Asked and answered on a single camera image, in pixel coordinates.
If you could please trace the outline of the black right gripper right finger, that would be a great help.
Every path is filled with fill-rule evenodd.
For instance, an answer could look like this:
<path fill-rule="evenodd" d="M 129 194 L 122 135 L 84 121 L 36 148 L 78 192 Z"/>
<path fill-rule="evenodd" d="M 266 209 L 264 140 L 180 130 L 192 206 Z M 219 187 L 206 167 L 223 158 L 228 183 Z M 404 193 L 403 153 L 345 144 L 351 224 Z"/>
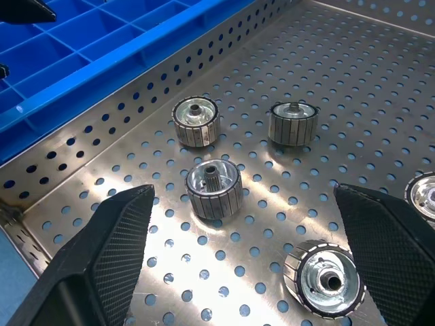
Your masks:
<path fill-rule="evenodd" d="M 435 326 L 435 229 L 404 200 L 339 183 L 356 269 L 387 326 Z"/>

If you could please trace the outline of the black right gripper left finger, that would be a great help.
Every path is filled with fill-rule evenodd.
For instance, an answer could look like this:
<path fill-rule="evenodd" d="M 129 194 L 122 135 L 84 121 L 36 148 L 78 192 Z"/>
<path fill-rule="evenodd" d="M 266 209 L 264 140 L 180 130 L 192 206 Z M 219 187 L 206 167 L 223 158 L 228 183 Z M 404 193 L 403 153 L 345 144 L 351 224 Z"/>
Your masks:
<path fill-rule="evenodd" d="M 119 192 L 52 258 L 6 326 L 123 326 L 143 264 L 154 186 Z"/>

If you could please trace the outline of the blue compartment tray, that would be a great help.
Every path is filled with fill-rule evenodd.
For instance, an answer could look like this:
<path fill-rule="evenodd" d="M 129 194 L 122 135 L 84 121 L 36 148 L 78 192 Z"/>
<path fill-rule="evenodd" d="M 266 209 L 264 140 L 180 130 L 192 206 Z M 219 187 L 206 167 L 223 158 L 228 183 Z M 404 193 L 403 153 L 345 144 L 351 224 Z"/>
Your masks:
<path fill-rule="evenodd" d="M 231 16 L 247 35 L 300 0 L 50 0 L 56 22 L 0 23 L 0 164 Z"/>

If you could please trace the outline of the perforated stainless steel tray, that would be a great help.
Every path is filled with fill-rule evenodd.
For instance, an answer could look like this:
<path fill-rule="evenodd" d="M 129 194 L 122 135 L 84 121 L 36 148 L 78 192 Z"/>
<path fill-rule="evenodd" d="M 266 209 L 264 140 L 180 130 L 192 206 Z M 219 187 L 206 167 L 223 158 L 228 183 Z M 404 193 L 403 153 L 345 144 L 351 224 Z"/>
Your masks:
<path fill-rule="evenodd" d="M 40 275 L 110 196 L 151 183 L 152 218 L 131 326 L 338 326 L 286 291 L 299 242 L 347 244 L 336 183 L 403 197 L 435 170 L 435 27 L 372 18 L 362 5 L 303 0 L 247 35 L 234 15 L 0 167 L 0 230 Z M 179 101 L 220 111 L 206 147 L 179 142 Z M 305 146 L 268 137 L 275 103 L 319 109 Z M 232 216 L 195 215 L 184 180 L 211 159 L 241 172 Z"/>

